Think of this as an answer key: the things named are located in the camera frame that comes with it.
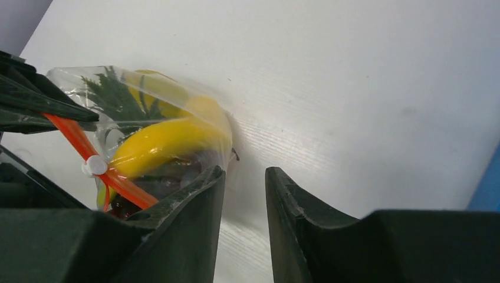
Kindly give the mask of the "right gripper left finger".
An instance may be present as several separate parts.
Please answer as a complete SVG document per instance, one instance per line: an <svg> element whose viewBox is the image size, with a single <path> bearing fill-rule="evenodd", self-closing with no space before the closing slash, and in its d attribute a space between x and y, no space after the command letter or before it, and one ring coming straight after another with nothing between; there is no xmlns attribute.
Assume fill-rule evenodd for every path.
<svg viewBox="0 0 500 283"><path fill-rule="evenodd" d="M68 208L1 208L2 282L212 282L225 172L214 166L119 219Z"/></svg>

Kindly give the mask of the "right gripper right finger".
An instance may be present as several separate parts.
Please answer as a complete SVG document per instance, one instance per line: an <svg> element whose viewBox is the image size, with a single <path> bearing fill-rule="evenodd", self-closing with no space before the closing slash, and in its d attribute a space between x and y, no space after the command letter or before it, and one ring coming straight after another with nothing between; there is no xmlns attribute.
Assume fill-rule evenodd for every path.
<svg viewBox="0 0 500 283"><path fill-rule="evenodd" d="M357 219L265 171L275 282L498 282L499 213L383 209Z"/></svg>

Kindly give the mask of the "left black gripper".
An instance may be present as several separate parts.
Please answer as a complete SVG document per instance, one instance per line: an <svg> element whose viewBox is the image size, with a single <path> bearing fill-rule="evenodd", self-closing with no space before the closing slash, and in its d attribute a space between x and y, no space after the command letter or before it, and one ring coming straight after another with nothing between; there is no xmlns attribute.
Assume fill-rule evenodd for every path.
<svg viewBox="0 0 500 283"><path fill-rule="evenodd" d="M77 121L95 130L98 114L78 105L24 59L1 52L1 132L42 133L57 130L43 114ZM87 209L28 163L1 146L1 208Z"/></svg>

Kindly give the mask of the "toy pineapple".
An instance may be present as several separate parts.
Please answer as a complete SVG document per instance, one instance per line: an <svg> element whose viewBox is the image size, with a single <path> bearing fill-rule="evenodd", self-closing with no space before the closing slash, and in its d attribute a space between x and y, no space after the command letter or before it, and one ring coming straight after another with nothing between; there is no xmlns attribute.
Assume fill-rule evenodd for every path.
<svg viewBox="0 0 500 283"><path fill-rule="evenodd" d="M98 110L117 123L123 134L121 140L127 139L140 129L162 121L159 99L154 98L151 106L146 103L146 94L141 90L138 97L132 94L134 88L126 84L124 75L118 75L115 68L105 66L104 72L96 73L97 80L82 77L86 85L87 98L94 103L92 110Z"/></svg>

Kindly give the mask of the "toy yellow mango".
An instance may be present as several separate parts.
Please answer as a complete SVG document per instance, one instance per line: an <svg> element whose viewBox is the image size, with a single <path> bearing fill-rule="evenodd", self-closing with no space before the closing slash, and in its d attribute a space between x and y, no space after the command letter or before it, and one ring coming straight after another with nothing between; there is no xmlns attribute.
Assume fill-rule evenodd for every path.
<svg viewBox="0 0 500 283"><path fill-rule="evenodd" d="M158 200L131 180L177 157L204 150L221 157L231 152L232 132L227 119L214 122L184 117L144 127L118 146L108 172L100 176L105 191L98 194L98 203L109 204L112 189L138 207L149 208Z"/></svg>

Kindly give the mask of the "clear zip top bag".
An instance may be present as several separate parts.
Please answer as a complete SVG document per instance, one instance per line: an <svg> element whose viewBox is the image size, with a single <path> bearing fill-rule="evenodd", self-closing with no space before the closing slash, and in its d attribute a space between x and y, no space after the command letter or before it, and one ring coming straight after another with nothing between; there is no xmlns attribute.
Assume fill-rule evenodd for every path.
<svg viewBox="0 0 500 283"><path fill-rule="evenodd" d="M49 70L48 79L89 123L56 119L95 178L99 210L128 218L238 159L225 110L212 97L153 70L112 65Z"/></svg>

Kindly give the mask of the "toy yellow lemon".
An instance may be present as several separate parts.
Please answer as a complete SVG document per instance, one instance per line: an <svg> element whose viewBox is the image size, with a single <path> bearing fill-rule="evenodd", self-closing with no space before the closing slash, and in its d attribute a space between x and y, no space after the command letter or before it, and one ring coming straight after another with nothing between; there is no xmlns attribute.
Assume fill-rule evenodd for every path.
<svg viewBox="0 0 500 283"><path fill-rule="evenodd" d="M215 99L189 91L160 72L125 71L123 82L139 107L149 114L157 110L165 118L196 116L211 121L225 116Z"/></svg>

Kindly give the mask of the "toy purple grape bunch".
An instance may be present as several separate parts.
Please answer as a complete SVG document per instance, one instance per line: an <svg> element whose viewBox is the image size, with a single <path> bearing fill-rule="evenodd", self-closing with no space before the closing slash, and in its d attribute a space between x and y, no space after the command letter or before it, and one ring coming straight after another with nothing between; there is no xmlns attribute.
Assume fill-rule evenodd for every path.
<svg viewBox="0 0 500 283"><path fill-rule="evenodd" d="M162 200L193 182L205 169L217 165L219 161L215 151L198 151L189 156L177 157L131 181L157 200ZM139 211L140 207L110 190L109 214L126 219Z"/></svg>

